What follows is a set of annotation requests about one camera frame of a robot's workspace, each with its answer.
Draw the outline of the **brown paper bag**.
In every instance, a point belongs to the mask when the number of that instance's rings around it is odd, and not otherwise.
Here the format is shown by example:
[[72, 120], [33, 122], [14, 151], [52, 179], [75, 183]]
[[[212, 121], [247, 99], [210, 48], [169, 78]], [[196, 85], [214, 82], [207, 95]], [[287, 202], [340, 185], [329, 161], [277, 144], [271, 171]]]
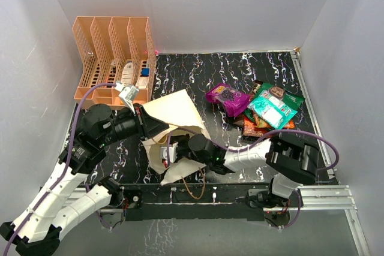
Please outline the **brown paper bag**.
[[142, 142], [149, 166], [156, 173], [163, 175], [163, 180], [160, 182], [161, 186], [184, 180], [189, 175], [206, 167], [205, 164], [186, 156], [183, 156], [176, 163], [165, 165], [160, 155], [161, 148], [167, 146], [166, 142], [160, 142], [165, 138], [181, 135], [193, 136], [195, 133], [211, 138], [196, 106], [185, 89], [145, 103], [143, 108], [150, 116], [169, 125], [165, 131], [157, 132], [153, 137]]

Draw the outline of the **green snack bag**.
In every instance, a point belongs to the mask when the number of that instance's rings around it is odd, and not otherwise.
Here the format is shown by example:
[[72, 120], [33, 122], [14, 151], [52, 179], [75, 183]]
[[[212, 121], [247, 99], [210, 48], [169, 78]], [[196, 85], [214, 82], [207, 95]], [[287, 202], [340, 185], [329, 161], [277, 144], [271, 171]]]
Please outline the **green snack bag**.
[[291, 109], [294, 109], [296, 111], [298, 111], [300, 106], [302, 106], [302, 104], [305, 101], [304, 97], [293, 94], [293, 93], [288, 92], [279, 86], [274, 86], [274, 85], [271, 85], [269, 83], [263, 83], [261, 85], [261, 87], [257, 90], [255, 96], [253, 97], [253, 100], [255, 100], [257, 97], [261, 96], [263, 91], [266, 91], [267, 94], [272, 95], [274, 98], [276, 98], [277, 100], [279, 100], [282, 103], [285, 103]]

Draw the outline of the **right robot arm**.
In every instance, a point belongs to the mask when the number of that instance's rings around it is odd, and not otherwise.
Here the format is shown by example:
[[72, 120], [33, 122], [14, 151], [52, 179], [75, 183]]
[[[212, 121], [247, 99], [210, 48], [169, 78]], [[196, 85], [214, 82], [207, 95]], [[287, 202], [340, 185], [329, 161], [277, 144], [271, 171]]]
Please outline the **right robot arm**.
[[166, 167], [186, 158], [201, 163], [217, 174], [225, 175], [261, 163], [277, 174], [268, 190], [247, 195], [254, 207], [284, 207], [300, 185], [313, 185], [317, 178], [319, 148], [291, 133], [274, 134], [255, 146], [221, 147], [203, 134], [171, 136], [160, 153]]

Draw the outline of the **orange chips bag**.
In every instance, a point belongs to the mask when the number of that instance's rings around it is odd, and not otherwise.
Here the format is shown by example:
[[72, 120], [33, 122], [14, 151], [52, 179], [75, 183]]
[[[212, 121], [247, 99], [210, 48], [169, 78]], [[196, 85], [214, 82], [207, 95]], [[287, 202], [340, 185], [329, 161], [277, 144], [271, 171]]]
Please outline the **orange chips bag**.
[[244, 117], [243, 135], [247, 137], [261, 137], [272, 129], [257, 128], [256, 124]]

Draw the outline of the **orange candy pack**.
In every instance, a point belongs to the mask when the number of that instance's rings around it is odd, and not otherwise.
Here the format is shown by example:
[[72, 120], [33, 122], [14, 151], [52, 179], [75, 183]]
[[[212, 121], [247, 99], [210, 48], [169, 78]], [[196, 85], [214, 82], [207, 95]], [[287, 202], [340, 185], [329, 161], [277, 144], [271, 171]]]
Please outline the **orange candy pack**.
[[[246, 109], [244, 111], [244, 115], [252, 122], [256, 124], [257, 128], [266, 128], [266, 129], [273, 129], [273, 127], [267, 123], [267, 121], [263, 120], [260, 116], [258, 116], [254, 111], [250, 109]], [[295, 127], [295, 124], [292, 120], [288, 121], [287, 124], [285, 124], [284, 129], [293, 129]]]

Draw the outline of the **teal snack pack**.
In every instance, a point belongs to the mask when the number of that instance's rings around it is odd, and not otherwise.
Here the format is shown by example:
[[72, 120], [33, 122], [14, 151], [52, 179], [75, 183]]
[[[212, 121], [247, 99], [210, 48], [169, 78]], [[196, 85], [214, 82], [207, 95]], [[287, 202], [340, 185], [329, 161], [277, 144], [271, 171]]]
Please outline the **teal snack pack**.
[[295, 109], [268, 91], [262, 91], [249, 103], [248, 108], [274, 129], [282, 129], [297, 114]]

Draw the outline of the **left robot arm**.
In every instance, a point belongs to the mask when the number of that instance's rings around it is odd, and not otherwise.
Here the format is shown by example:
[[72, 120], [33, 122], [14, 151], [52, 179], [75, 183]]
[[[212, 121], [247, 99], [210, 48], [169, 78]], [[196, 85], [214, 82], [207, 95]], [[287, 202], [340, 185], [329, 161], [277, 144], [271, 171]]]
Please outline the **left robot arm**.
[[64, 207], [72, 192], [105, 157], [105, 148], [135, 136], [148, 140], [169, 129], [140, 104], [118, 114], [106, 104], [91, 106], [71, 133], [54, 171], [26, 210], [14, 221], [1, 224], [1, 236], [19, 255], [52, 255], [64, 236], [99, 209], [118, 207], [122, 186], [105, 177], [85, 195]]

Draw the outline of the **brown Kettle chips bag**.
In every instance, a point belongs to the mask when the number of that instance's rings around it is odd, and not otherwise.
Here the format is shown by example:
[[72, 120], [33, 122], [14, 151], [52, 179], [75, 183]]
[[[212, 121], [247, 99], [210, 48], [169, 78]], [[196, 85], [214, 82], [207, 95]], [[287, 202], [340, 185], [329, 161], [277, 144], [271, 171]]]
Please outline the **brown Kettle chips bag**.
[[[253, 88], [249, 93], [250, 100], [254, 99], [256, 92], [261, 88], [262, 84], [263, 84], [263, 82], [260, 80], [255, 80], [253, 82]], [[244, 126], [244, 117], [245, 117], [244, 113], [239, 115], [238, 117], [235, 118], [233, 124], [237, 127], [243, 127]]]

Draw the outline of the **purple snack bag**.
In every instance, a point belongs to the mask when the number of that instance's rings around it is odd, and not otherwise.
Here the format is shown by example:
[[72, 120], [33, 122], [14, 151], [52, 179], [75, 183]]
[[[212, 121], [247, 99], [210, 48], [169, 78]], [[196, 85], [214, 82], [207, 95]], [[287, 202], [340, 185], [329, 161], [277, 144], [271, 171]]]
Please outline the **purple snack bag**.
[[221, 104], [229, 117], [238, 117], [251, 102], [250, 96], [225, 83], [219, 83], [206, 93], [209, 103]]

